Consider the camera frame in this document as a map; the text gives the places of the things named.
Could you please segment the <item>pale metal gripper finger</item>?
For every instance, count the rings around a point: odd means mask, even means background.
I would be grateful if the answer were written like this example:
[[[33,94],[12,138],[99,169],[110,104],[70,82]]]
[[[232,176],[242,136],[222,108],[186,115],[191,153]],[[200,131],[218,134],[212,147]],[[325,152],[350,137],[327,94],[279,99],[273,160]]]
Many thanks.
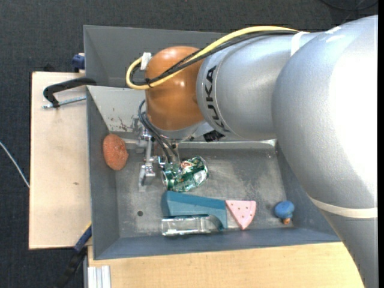
[[[147,164],[142,165],[139,172],[139,192],[145,192],[146,189],[152,185],[155,178],[156,173],[153,170],[153,166]]]
[[[147,131],[143,131],[136,143],[136,152],[138,154],[151,153],[151,135]]]

